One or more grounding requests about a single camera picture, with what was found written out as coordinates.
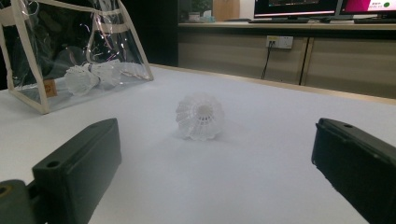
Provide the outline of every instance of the wall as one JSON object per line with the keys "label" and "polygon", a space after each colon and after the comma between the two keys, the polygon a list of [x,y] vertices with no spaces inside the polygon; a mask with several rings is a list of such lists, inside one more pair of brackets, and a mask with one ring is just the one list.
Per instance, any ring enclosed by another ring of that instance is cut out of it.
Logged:
{"label": "wall", "polygon": [[253,19],[255,0],[240,0],[240,18]]}

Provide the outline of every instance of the mounting hole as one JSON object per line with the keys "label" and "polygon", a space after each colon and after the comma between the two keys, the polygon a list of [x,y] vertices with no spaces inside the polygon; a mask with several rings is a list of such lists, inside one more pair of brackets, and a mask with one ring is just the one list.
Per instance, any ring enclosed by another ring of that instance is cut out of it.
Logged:
{"label": "mounting hole", "polygon": [[6,187],[0,187],[0,195],[4,194],[7,191]]}
{"label": "mounting hole", "polygon": [[11,190],[11,186],[0,186],[0,198],[5,196]]}
{"label": "mounting hole", "polygon": [[52,161],[52,162],[47,164],[47,167],[48,168],[54,168],[54,167],[59,166],[59,164],[60,164],[60,162],[58,162],[58,161]]}

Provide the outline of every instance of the clear plastic bag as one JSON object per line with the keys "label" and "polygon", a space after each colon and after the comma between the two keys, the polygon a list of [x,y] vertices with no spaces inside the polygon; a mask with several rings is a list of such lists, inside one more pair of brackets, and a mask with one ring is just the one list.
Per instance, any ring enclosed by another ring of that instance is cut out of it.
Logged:
{"label": "clear plastic bag", "polygon": [[43,114],[153,79],[120,0],[0,3],[8,89]]}

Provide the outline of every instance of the desk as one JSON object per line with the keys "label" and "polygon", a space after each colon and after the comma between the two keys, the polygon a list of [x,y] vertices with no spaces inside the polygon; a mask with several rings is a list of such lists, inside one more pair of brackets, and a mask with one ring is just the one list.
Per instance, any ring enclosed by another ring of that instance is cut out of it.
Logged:
{"label": "desk", "polygon": [[[44,116],[0,91],[0,179],[32,181],[30,169],[51,151],[86,126],[117,118],[123,164],[92,224],[367,223],[311,164],[315,123],[338,119],[396,145],[395,101],[152,72],[152,82]],[[223,105],[225,130],[215,140],[177,134],[177,104],[196,91]]]}

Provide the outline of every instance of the shuttlecock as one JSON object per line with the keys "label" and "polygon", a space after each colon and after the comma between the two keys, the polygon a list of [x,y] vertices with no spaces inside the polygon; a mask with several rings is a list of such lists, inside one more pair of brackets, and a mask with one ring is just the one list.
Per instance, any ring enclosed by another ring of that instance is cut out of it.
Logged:
{"label": "shuttlecock", "polygon": [[86,63],[84,68],[99,77],[102,81],[117,86],[120,84],[120,60],[113,60],[105,63]]}
{"label": "shuttlecock", "polygon": [[221,104],[206,93],[195,93],[182,100],[176,110],[178,128],[185,137],[205,141],[222,131],[224,112]]}
{"label": "shuttlecock", "polygon": [[99,77],[94,76],[81,66],[67,69],[66,75],[64,75],[67,89],[76,96],[87,94],[90,89],[99,84],[99,81]]}

